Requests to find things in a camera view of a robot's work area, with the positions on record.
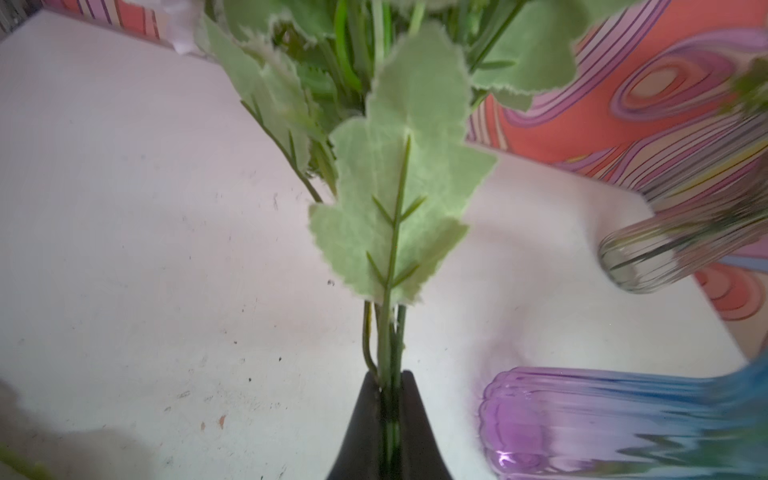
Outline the clear ribbed glass vase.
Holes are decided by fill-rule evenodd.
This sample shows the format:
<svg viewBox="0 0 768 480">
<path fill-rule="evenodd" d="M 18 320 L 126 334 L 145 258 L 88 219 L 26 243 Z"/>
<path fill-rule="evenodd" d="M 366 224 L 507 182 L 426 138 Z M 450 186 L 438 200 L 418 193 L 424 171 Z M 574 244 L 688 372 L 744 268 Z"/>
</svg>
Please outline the clear ribbed glass vase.
<svg viewBox="0 0 768 480">
<path fill-rule="evenodd" d="M 724 190 L 617 230 L 599 244 L 604 273 L 621 289 L 654 292 L 767 234 L 767 176 L 754 173 Z"/>
</svg>

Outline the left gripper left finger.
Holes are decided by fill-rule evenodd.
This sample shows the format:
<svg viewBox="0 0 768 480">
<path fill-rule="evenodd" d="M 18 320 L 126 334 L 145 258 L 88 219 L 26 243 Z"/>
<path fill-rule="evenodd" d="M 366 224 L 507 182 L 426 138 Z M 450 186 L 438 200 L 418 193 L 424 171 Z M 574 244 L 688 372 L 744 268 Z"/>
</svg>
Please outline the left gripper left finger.
<svg viewBox="0 0 768 480">
<path fill-rule="evenodd" d="M 376 380 L 367 372 L 349 420 L 340 450 L 327 480 L 376 480 L 380 478 L 380 395 Z"/>
</svg>

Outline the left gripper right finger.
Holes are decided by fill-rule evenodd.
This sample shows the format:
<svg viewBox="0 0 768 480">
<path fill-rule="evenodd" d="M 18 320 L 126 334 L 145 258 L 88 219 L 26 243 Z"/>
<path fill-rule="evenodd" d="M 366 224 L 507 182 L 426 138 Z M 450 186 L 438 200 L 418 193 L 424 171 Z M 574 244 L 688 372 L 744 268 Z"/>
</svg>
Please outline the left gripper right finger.
<svg viewBox="0 0 768 480">
<path fill-rule="evenodd" d="M 452 480 L 440 454 L 422 398 L 411 371 L 401 374 L 400 430 L 402 478 Z"/>
</svg>

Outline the small pink flower sprigs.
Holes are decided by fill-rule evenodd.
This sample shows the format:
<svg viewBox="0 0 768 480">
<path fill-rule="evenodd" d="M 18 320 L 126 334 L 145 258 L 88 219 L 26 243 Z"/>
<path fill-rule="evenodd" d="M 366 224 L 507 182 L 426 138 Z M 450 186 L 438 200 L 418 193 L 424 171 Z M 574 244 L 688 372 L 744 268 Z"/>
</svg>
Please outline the small pink flower sprigs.
<svg viewBox="0 0 768 480">
<path fill-rule="evenodd" d="M 407 309 L 463 240 L 495 166 L 469 147 L 474 109 L 528 110 L 577 74 L 574 47 L 624 1 L 152 1 L 180 54 L 214 59 L 304 184 L 309 229 L 363 306 L 377 385 L 373 455 L 404 475 Z"/>
</svg>

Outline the purple glass vase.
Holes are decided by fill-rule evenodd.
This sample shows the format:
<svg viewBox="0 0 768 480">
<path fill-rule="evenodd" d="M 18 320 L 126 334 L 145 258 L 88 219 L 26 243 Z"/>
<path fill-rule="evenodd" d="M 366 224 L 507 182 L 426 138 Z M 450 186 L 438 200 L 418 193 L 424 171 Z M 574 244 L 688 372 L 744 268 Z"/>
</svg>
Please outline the purple glass vase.
<svg viewBox="0 0 768 480">
<path fill-rule="evenodd" d="M 767 356 L 709 378 L 517 367 L 479 420 L 501 479 L 764 479 Z"/>
</svg>

